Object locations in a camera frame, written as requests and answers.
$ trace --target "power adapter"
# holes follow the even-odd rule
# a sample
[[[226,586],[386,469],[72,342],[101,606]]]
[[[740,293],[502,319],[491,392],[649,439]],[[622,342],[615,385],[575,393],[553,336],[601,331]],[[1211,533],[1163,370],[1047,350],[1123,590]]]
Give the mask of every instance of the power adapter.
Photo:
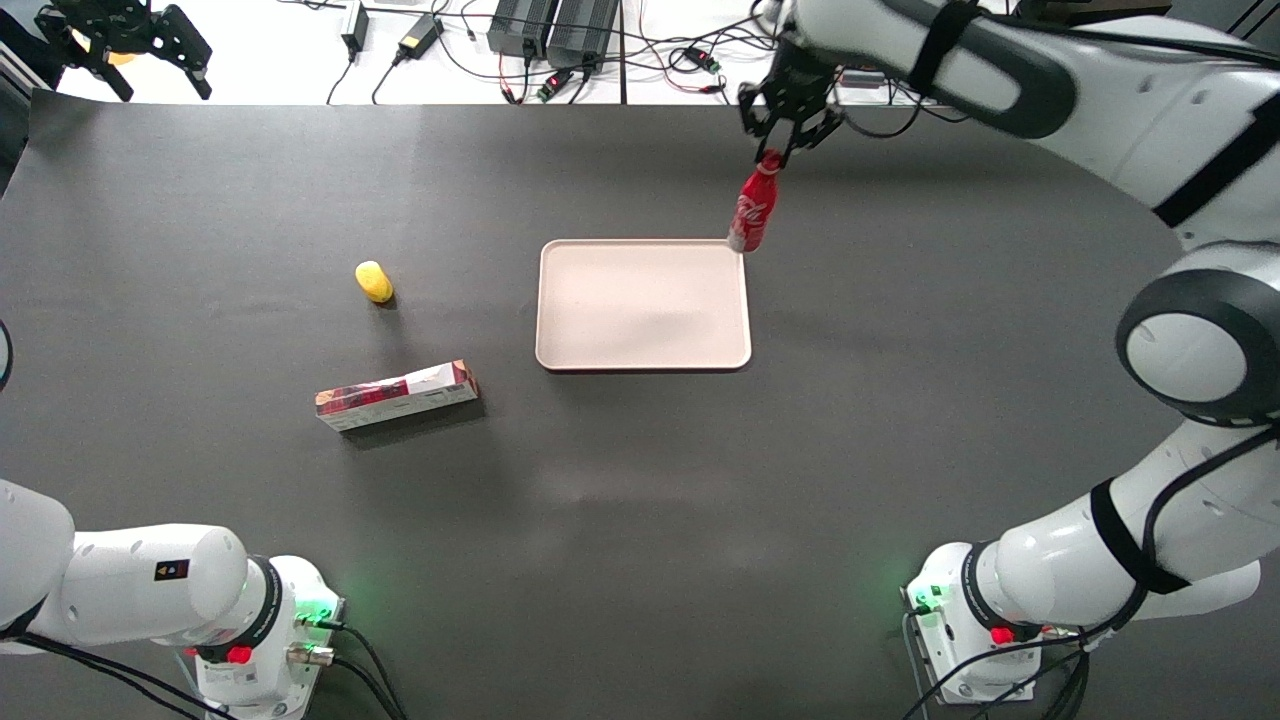
[[[694,47],[692,45],[690,45],[689,47],[685,47],[684,50],[681,50],[680,54],[684,55],[685,59],[687,59],[692,64],[698,65],[699,68],[701,68],[701,69],[704,69],[704,70],[707,70],[707,72],[709,72],[712,74],[716,74],[716,73],[719,72],[719,63],[717,63],[716,58],[712,58],[710,53],[708,53],[705,50],[699,50],[699,49]]]
[[[360,0],[351,0],[347,6],[347,19],[342,23],[342,42],[347,55],[355,60],[356,54],[365,49],[365,35],[369,32],[369,10]]]
[[[572,76],[573,70],[564,68],[563,70],[559,70],[552,77],[547,78],[547,82],[544,82],[543,86],[538,88],[538,99],[541,100],[543,102],[547,102],[552,97],[556,97],[556,95],[564,88],[564,83],[567,83]]]
[[[440,38],[442,32],[444,32],[444,26],[440,24],[439,18],[431,13],[424,14],[401,38],[399,49],[396,51],[397,61],[417,60],[426,55],[426,51]]]

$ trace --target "yellow sponge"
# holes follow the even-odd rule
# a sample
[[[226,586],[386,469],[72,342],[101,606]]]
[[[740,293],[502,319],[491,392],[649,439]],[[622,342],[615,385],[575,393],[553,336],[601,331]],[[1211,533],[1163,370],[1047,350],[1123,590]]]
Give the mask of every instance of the yellow sponge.
[[[372,260],[356,265],[356,282],[374,302],[387,302],[396,295],[390,278],[383,272],[383,266]]]

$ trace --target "white tray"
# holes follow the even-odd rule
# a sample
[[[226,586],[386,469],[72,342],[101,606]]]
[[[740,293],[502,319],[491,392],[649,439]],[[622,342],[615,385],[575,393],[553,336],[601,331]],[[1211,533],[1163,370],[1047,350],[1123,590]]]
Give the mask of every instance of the white tray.
[[[742,255],[724,240],[556,240],[543,247],[548,370],[731,370],[751,357]]]

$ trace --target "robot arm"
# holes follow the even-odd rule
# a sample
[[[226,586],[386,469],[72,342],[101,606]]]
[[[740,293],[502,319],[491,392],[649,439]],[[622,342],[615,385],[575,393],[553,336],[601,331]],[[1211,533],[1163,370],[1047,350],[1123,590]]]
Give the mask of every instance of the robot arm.
[[[0,480],[0,653],[33,638],[76,647],[150,639],[188,648],[205,702],[236,717],[298,719],[332,653],[342,600],[300,557],[246,553],[230,530],[76,532],[58,501]]]
[[[1036,646],[973,659],[1016,650],[1044,625],[1106,629],[1135,597],[1148,598],[1138,619],[1249,597],[1257,560],[1280,546],[1280,204],[1271,190],[1280,63],[1123,40],[1193,41],[1242,58],[1248,50],[1165,18],[1070,36],[946,0],[794,0],[780,29],[769,76],[740,92],[744,127],[763,138],[762,151],[781,122],[792,123],[788,152],[820,142],[842,117],[827,101],[837,65],[876,65],[1101,177],[1189,250],[1138,295],[1116,332],[1130,375],[1189,419],[1132,470],[1065,507],[989,543],[937,548],[904,588],[934,680],[957,670],[943,702],[992,701],[1030,679]],[[1217,457],[1233,459],[1217,466]],[[1198,471],[1210,462],[1212,471]],[[1194,482],[1181,489],[1184,478]],[[1147,518],[1174,491],[1144,565],[1134,555]],[[1032,687],[1014,698],[1030,700]]]
[[[780,120],[791,120],[801,137],[790,138],[788,151],[817,145],[842,114],[828,104],[836,68],[876,65],[890,77],[913,79],[945,5],[794,0],[780,23],[781,47],[769,76],[740,92],[748,132],[767,142]],[[1167,18],[1132,18],[1091,29],[1249,49],[1233,36]],[[932,81],[916,90],[1039,145],[1158,210],[1253,126],[1257,113],[1271,111],[1263,106],[1280,91],[1280,74],[1244,61],[1037,32],[983,14],[964,26]],[[750,108],[756,95],[765,100],[763,115]],[[819,114],[814,129],[826,133],[803,137]],[[1233,178],[1230,193],[1199,206],[1166,206],[1161,215],[1187,247],[1274,240],[1280,208],[1270,201],[1268,188],[1276,172],[1275,165],[1247,169]]]

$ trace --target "black tabletop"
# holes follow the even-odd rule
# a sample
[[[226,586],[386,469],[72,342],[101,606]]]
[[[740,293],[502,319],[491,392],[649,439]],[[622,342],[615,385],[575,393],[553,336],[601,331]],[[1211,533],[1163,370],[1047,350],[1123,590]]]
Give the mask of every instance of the black tabletop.
[[[748,264],[750,364],[623,375],[538,365],[539,251],[723,236],[754,150],[732,110],[46,94],[33,127],[0,202],[0,474],[81,529],[223,524],[311,559],[415,720],[893,720],[897,588],[928,551],[1178,424],[1112,340],[1174,238],[973,123],[797,155]],[[396,309],[361,295],[366,259]],[[353,437],[312,416],[316,391],[458,357],[481,404]],[[1080,716],[1274,714],[1270,579],[1128,628]],[[178,676],[164,648],[106,651]],[[6,717],[166,717],[58,659],[0,667]],[[320,685],[312,717],[375,714]]]

